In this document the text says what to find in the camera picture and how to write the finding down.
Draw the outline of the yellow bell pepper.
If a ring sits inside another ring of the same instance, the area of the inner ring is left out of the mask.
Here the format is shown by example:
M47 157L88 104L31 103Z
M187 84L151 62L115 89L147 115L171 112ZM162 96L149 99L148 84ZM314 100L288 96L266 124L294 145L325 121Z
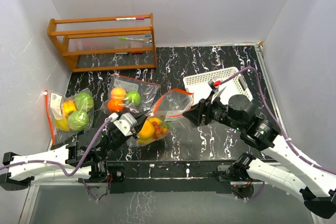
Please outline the yellow bell pepper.
M65 101L62 104L61 111L62 111L63 116L67 118L72 112L77 111L77 108L76 108L75 103L69 100L69 101Z

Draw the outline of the red cherry tomato bunch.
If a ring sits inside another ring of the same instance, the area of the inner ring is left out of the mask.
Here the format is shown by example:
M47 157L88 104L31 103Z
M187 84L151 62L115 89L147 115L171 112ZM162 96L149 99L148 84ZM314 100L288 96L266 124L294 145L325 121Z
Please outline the red cherry tomato bunch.
M159 140L165 137L168 134L168 127L163 122L153 121L152 125L154 127L153 139Z

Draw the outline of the clear red zip bag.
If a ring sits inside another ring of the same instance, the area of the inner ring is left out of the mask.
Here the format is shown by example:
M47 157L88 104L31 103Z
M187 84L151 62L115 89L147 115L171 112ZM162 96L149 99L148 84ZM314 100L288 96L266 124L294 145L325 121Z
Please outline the clear red zip bag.
M44 91L44 96L52 145L91 129L95 104L88 88L70 97L49 90Z

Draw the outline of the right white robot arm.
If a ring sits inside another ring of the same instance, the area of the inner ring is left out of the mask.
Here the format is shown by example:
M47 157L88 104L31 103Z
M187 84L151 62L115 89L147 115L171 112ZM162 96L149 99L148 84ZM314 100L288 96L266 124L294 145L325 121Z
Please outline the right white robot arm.
M243 153L232 167L217 176L261 180L295 196L315 215L329 219L335 214L335 175L306 163L299 151L293 151L290 140L281 136L267 120L255 113L255 105L242 94L229 98L228 104L208 97L193 105L183 116L199 126L212 120L240 132L240 139L250 147L272 157L283 169L268 165L251 154Z

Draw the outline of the light green cabbage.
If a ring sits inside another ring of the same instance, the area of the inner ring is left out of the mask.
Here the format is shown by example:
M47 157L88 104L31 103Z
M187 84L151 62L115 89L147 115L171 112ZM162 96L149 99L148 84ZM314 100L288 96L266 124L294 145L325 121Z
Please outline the light green cabbage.
M73 101L77 110L89 112L94 107L93 97L86 92L76 94Z

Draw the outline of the dark green cabbage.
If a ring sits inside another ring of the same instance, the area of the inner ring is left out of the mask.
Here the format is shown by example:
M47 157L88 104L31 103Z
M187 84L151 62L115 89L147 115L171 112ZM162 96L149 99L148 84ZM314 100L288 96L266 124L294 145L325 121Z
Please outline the dark green cabbage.
M87 128L88 124L89 116L85 111L74 111L68 116L68 126L72 131L83 131Z

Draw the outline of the green lime fruit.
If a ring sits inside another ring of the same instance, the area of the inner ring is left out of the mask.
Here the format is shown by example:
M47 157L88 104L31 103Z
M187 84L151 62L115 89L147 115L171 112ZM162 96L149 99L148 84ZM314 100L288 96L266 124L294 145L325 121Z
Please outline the green lime fruit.
M126 104L134 104L137 106L141 102L141 96L137 91L130 91L126 94L124 102Z

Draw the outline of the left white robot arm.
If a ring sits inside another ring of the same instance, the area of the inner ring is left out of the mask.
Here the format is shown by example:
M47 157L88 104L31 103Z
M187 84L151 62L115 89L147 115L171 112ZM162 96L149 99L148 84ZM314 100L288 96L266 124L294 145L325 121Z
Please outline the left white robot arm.
M148 111L112 113L98 129L81 134L74 143L26 156L7 152L1 167L7 171L1 174L1 187L18 191L33 183L66 178L104 181L109 173L104 162L129 138L138 136L147 118Z

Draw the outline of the yellow banana bunch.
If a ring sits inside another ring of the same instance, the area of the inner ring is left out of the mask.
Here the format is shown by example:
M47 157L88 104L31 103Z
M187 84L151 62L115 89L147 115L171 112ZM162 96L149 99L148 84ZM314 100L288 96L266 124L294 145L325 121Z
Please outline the yellow banana bunch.
M154 137L155 128L153 126L153 118L145 121L141 131L138 133L140 140L151 140Z

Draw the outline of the orange fruit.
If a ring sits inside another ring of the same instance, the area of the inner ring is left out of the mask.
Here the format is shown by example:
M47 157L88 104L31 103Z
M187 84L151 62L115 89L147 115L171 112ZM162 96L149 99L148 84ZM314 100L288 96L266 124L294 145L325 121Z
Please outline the orange fruit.
M115 87L110 92L110 98L116 100L124 100L127 92L122 87Z

